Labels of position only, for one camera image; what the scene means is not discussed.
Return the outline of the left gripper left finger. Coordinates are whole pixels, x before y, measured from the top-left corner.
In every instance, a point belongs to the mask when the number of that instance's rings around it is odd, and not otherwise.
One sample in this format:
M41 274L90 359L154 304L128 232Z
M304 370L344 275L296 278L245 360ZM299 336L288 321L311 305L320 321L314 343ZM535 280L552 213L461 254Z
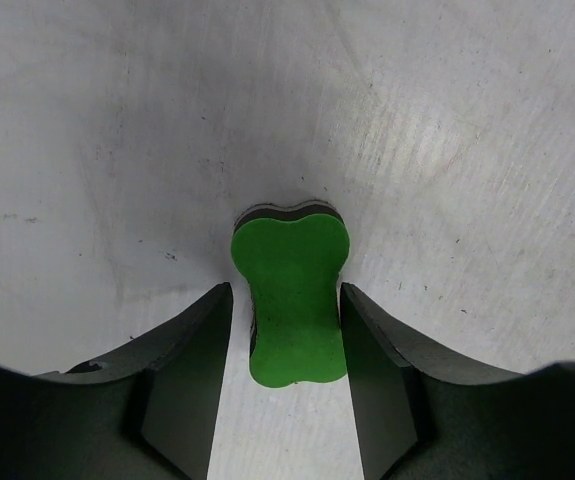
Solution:
M233 292L67 372L0 366L0 479L204 479Z

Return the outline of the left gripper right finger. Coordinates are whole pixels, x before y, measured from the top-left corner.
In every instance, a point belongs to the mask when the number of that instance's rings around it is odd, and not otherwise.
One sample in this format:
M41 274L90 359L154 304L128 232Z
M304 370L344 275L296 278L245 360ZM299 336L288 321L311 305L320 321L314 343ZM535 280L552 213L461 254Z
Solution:
M575 479L575 361L485 364L349 283L340 318L366 478Z

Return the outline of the green whiteboard eraser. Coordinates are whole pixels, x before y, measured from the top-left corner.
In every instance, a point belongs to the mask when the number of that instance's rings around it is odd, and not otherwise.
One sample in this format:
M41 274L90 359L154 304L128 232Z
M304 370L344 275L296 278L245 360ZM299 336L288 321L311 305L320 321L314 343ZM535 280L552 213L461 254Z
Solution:
M350 236L330 204L260 204L236 222L234 266L253 310L249 371L259 385L330 383L346 372L338 306Z

